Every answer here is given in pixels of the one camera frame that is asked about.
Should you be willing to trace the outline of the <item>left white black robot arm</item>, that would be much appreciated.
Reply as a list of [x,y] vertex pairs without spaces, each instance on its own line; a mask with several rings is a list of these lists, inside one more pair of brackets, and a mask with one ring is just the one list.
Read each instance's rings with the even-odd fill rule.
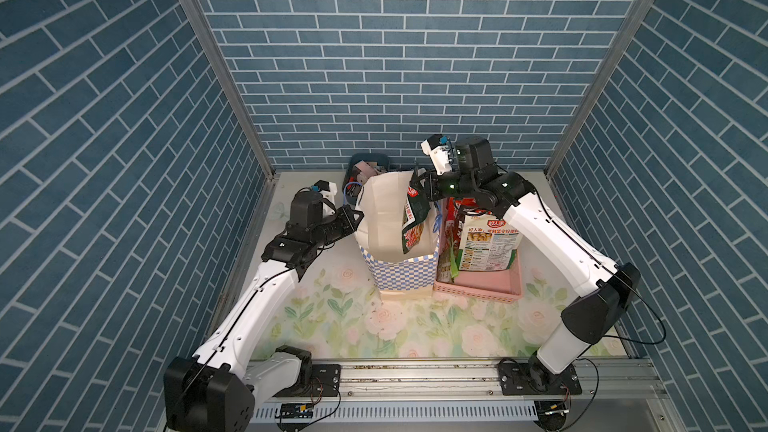
[[164,377],[166,428],[243,431],[254,412],[276,395],[319,395],[310,352],[278,348],[252,372],[251,356],[274,315],[320,254],[352,235],[364,217],[336,207],[337,187],[320,180],[300,189],[281,233],[265,247],[249,288],[212,335],[188,358],[176,357]]

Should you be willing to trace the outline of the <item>blue checkered paper bag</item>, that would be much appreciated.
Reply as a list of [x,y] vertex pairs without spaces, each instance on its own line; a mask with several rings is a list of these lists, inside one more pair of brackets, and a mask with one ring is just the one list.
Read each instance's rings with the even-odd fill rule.
[[411,171],[387,172],[371,178],[355,210],[364,218],[355,232],[363,259],[384,301],[424,299],[431,295],[440,254],[442,215],[429,201],[430,212],[421,242],[402,252],[403,209]]

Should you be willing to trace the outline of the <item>dark red fish seasoning packet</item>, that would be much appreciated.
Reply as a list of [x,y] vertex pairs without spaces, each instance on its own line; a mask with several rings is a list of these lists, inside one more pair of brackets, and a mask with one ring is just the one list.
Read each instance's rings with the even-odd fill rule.
[[499,272],[513,264],[522,234],[492,214],[464,214],[459,221],[459,272]]

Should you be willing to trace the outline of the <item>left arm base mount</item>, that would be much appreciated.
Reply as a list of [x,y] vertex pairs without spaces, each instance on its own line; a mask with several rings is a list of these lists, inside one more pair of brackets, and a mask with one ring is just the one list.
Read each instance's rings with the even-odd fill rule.
[[335,397],[340,376],[340,364],[301,365],[296,373],[288,375],[288,386],[278,391],[275,397]]

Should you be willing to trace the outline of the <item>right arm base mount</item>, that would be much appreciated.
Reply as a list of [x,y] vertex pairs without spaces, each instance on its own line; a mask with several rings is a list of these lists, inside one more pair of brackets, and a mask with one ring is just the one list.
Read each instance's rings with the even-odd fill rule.
[[538,362],[518,362],[503,358],[497,365],[498,380],[504,396],[581,395],[582,387],[575,367],[552,374]]

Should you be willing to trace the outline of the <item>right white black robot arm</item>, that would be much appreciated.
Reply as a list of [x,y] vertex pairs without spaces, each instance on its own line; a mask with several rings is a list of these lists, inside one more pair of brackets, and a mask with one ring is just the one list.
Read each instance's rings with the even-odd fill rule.
[[433,167],[411,179],[416,192],[431,202],[473,200],[543,252],[573,288],[576,299],[530,359],[531,378],[545,382],[558,377],[628,310],[639,270],[631,263],[617,264],[556,217],[531,182],[497,164],[487,139],[451,142],[434,134],[421,149]]

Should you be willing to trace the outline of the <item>pink plastic basket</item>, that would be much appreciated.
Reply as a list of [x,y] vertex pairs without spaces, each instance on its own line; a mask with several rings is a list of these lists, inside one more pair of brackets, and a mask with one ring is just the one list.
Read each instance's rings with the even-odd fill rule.
[[[475,213],[491,214],[476,206],[472,212],[468,212],[466,215]],[[446,234],[444,222],[441,235],[442,242]],[[458,231],[453,235],[455,238],[455,259],[458,252],[459,234],[460,232]],[[482,300],[493,300],[503,303],[515,302],[523,296],[522,272],[518,258],[518,249],[513,264],[507,270],[499,272],[459,272],[453,284],[438,282],[435,279],[434,290]]]

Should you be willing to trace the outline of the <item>orange seasoning packet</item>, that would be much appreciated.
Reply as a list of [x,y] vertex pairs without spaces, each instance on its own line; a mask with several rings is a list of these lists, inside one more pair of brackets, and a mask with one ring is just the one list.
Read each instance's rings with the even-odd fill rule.
[[455,235],[463,224],[466,214],[476,207],[473,199],[449,198],[446,205],[445,231]]

